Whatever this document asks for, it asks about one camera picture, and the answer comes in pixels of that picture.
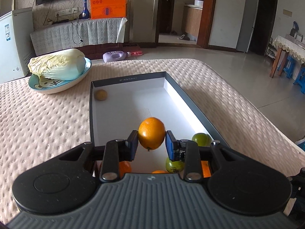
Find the blue glass bottle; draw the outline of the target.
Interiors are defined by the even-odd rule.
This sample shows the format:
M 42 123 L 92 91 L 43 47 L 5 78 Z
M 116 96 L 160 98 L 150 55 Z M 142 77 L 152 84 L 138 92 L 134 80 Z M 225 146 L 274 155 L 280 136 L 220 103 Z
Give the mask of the blue glass bottle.
M 79 14 L 79 19 L 89 19 L 90 13 L 87 8 L 87 0 L 83 0 L 83 11 Z

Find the pink quilted table cover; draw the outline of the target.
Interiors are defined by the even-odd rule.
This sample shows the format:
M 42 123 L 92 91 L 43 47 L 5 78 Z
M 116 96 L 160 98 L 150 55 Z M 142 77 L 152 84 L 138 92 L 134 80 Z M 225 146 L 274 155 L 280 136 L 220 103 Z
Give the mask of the pink quilted table cover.
M 1 221 L 18 213 L 11 187 L 19 174 L 89 140 L 91 81 L 160 71 L 182 87 L 234 150 L 286 176 L 304 167 L 304 151 L 199 60 L 95 64 L 83 81 L 54 95 L 31 90 L 28 78 L 1 85 Z

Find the green fruit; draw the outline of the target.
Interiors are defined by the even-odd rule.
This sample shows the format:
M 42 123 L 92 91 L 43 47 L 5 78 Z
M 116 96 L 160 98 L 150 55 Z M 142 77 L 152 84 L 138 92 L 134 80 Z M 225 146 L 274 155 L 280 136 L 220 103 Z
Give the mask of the green fruit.
M 169 157 L 167 157 L 165 168 L 169 173 L 180 173 L 184 170 L 185 163 L 182 161 L 171 161 Z
M 191 140 L 196 142 L 200 147 L 209 147 L 212 142 L 210 135 L 205 133 L 196 133 Z

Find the large orange mandarin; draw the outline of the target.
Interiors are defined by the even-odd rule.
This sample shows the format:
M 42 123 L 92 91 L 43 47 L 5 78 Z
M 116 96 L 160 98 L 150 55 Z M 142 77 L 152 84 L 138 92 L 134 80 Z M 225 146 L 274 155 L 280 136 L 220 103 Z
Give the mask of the large orange mandarin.
M 132 167 L 130 162 L 128 161 L 121 161 L 119 162 L 119 175 L 120 178 L 123 178 L 125 173 L 131 173 L 132 172 Z

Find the napa cabbage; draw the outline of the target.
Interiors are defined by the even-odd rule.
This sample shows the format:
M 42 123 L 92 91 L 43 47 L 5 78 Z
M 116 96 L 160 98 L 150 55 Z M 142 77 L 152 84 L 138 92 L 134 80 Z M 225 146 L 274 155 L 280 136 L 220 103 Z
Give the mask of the napa cabbage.
M 55 80 L 74 80 L 86 65 L 85 55 L 78 49 L 66 49 L 30 59 L 28 68 L 38 77 Z

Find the red floor scale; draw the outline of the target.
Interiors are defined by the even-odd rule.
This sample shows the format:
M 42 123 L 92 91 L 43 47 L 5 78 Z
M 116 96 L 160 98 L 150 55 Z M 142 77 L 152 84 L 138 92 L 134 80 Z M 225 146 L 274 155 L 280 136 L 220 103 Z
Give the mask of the red floor scale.
M 143 51 L 138 44 L 123 44 L 123 51 L 128 52 L 130 56 L 141 56 Z

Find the wooden side table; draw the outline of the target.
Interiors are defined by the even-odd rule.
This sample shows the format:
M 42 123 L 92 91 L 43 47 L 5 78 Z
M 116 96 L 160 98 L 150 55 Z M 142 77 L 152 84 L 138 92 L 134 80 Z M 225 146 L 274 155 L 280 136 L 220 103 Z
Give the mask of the wooden side table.
M 290 35 L 286 35 L 285 37 L 279 35 L 272 42 L 272 45 L 277 48 L 277 53 L 269 74 L 271 78 L 274 77 L 279 63 L 281 64 L 281 67 L 279 68 L 278 76 L 281 76 L 288 56 L 292 56 L 292 58 L 299 61 L 301 65 L 304 66 L 304 43 Z

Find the wooden kitchen cabinet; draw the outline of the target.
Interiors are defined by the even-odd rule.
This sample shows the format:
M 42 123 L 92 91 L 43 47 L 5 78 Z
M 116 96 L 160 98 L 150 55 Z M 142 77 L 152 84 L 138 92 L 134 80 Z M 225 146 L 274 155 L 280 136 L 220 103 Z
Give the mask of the wooden kitchen cabinet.
M 184 5 L 181 31 L 194 38 L 198 37 L 202 18 L 202 8 L 194 5 Z

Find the white blue plate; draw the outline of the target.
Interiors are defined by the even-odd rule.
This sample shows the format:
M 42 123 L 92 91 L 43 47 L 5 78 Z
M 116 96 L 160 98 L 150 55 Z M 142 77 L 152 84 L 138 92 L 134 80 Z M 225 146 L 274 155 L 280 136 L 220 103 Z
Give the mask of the white blue plate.
M 64 90 L 72 88 L 73 86 L 77 85 L 82 81 L 87 74 L 89 73 L 92 63 L 91 60 L 88 58 L 84 58 L 86 61 L 84 71 L 80 76 L 78 76 L 74 80 L 63 81 L 63 80 L 53 80 L 53 79 L 44 79 L 39 78 L 38 76 L 32 74 L 30 79 L 28 80 L 28 86 L 35 92 L 41 94 L 55 94 L 60 93 Z

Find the stemmed mandarin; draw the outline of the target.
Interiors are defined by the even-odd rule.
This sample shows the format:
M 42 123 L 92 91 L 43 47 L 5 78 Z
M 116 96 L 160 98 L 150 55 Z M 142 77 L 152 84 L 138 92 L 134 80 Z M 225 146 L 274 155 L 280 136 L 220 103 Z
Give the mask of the stemmed mandarin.
M 201 165 L 202 165 L 203 177 L 204 178 L 211 177 L 211 171 L 209 168 L 208 161 L 201 161 Z

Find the grey white cardboard box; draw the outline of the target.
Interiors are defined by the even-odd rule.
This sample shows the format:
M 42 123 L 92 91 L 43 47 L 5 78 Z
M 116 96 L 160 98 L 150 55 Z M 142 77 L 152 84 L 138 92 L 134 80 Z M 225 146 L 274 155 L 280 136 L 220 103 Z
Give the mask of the grey white cardboard box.
M 96 100 L 96 90 L 107 91 L 107 99 Z M 165 134 L 170 130 L 175 139 L 191 140 L 196 133 L 209 134 L 212 142 L 209 147 L 198 147 L 200 157 L 201 161 L 208 161 L 211 173 L 218 170 L 214 156 L 226 148 L 225 141 L 166 72 L 117 77 L 91 83 L 89 120 L 91 141 L 94 144 L 92 157 L 102 164 L 106 143 L 113 139 L 127 139 L 149 117 L 161 120 L 165 126 Z M 184 179 L 184 170 L 180 173 L 152 174 L 155 170 L 167 171 L 167 157 L 165 138 L 159 148 L 150 151 L 139 142 L 135 159 L 130 162 L 132 172 L 125 173 L 123 178 L 136 175 L 148 176 L 150 179 L 166 176 Z

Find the brown longan fruit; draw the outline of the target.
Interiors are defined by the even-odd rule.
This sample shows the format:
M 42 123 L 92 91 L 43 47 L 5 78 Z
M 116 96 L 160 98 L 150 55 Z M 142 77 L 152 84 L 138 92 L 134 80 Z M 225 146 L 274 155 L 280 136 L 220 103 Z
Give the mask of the brown longan fruit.
M 96 90 L 94 92 L 94 98 L 98 101 L 104 101 L 108 97 L 108 93 L 105 90 Z

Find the silver refrigerator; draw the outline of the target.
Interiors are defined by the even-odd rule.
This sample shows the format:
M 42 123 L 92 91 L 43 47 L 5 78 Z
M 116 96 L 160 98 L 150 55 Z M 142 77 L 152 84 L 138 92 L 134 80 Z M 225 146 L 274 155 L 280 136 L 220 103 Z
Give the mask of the silver refrigerator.
M 245 2 L 243 19 L 236 46 L 238 52 L 247 53 L 249 50 L 258 12 L 258 2 L 259 0 L 246 0 Z

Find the small orange kumquat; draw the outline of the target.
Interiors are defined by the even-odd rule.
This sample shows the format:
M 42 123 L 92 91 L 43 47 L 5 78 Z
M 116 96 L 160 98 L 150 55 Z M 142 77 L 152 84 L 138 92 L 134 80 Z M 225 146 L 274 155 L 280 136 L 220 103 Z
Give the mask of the small orange kumquat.
M 164 170 L 155 170 L 152 172 L 152 174 L 168 174 L 168 171 L 164 171 Z
M 165 126 L 155 117 L 146 118 L 141 122 L 138 129 L 140 144 L 147 149 L 156 150 L 161 146 L 165 138 Z

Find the cloth covered TV cabinet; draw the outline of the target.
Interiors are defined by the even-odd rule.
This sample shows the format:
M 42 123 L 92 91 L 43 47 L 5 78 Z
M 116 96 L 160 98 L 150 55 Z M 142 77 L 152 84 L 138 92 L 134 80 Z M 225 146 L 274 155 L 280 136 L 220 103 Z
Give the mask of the cloth covered TV cabinet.
M 127 18 L 74 20 L 30 34 L 36 55 L 99 44 L 123 43 Z

